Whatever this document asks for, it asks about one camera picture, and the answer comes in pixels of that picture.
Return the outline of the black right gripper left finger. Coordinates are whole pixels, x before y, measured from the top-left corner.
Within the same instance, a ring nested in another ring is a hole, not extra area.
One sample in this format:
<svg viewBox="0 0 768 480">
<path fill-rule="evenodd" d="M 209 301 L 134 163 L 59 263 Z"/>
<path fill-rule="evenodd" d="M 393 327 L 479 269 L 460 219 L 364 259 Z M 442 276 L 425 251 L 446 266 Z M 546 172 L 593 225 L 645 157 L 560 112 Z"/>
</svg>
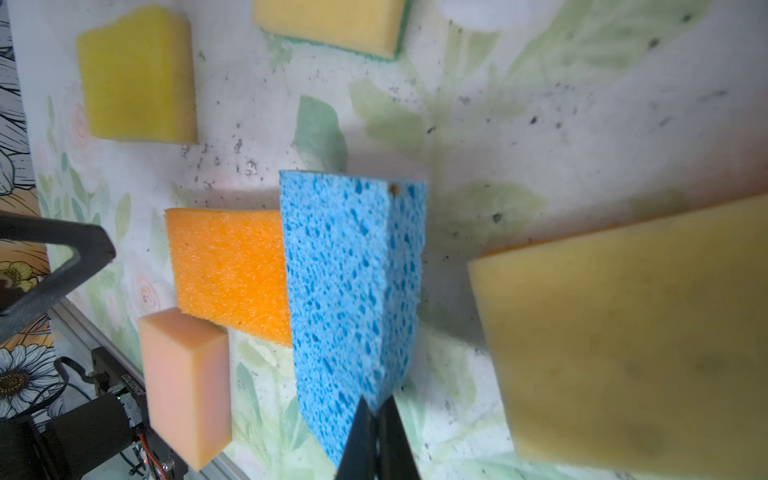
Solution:
<svg viewBox="0 0 768 480">
<path fill-rule="evenodd" d="M 361 397 L 347 438 L 336 480 L 373 480 L 377 473 L 378 423 Z"/>
</svg>

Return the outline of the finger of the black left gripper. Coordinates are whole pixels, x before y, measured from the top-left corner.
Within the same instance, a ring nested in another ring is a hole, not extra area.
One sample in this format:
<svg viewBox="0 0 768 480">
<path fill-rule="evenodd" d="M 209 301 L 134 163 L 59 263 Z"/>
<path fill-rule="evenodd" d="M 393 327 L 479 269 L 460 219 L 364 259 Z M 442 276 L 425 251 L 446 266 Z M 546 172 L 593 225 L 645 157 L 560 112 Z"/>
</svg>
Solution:
<svg viewBox="0 0 768 480">
<path fill-rule="evenodd" d="M 116 256 L 106 231 L 99 225 L 1 214 L 3 240 L 65 245 L 72 257 L 38 286 L 1 311 L 1 341 L 6 342 L 32 321 L 46 314 L 61 297 L 86 282 Z"/>
</svg>

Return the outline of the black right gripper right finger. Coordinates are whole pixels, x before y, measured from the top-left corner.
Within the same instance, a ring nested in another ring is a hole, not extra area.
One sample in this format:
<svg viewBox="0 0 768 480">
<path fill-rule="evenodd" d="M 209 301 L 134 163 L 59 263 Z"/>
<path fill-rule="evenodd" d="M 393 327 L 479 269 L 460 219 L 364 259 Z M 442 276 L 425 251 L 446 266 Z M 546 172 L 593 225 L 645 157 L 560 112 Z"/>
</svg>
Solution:
<svg viewBox="0 0 768 480">
<path fill-rule="evenodd" d="M 396 401 L 390 397 L 378 414 L 377 478 L 381 480 L 420 480 Z"/>
</svg>

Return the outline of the bright yellow sponge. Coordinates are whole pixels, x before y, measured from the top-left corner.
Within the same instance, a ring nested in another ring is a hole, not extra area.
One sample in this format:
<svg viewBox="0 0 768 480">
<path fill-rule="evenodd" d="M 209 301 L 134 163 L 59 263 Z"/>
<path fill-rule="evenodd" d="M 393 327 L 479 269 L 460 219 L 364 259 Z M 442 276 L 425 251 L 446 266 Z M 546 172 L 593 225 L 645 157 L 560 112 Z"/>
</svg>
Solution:
<svg viewBox="0 0 768 480">
<path fill-rule="evenodd" d="M 195 144 L 191 26 L 157 4 L 76 38 L 88 129 L 99 139 Z"/>
</svg>

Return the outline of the dull yellow sponge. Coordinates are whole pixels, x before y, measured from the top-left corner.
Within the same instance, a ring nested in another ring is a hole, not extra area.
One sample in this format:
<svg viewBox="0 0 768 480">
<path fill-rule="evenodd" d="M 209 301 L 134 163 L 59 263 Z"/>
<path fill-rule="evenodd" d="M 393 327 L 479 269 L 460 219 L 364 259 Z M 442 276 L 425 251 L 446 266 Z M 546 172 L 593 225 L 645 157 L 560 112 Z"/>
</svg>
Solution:
<svg viewBox="0 0 768 480">
<path fill-rule="evenodd" d="M 765 196 L 484 256 L 468 272 L 521 457 L 766 477 Z"/>
</svg>

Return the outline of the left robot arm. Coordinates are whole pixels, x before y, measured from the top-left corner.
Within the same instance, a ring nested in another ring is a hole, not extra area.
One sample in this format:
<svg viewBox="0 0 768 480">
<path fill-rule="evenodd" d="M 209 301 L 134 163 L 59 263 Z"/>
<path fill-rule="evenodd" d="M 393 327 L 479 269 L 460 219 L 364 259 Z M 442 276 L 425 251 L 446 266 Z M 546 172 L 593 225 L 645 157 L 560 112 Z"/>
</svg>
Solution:
<svg viewBox="0 0 768 480">
<path fill-rule="evenodd" d="M 63 296 L 98 273 L 115 257 L 105 230 L 92 224 L 42 219 L 4 212 L 4 240 L 57 244 L 73 256 L 39 286 L 22 294 L 1 312 L 1 338 L 10 339 L 22 327 L 47 313 Z M 35 400 L 1 423 L 1 476 L 4 479 L 80 479 L 136 440 L 144 416 L 137 396 L 119 379 L 104 373 L 87 374 L 73 360 L 60 357 L 54 368 L 62 385 L 69 385 L 70 371 L 102 394 L 45 425 L 33 415 L 54 403 L 59 394 Z"/>
</svg>

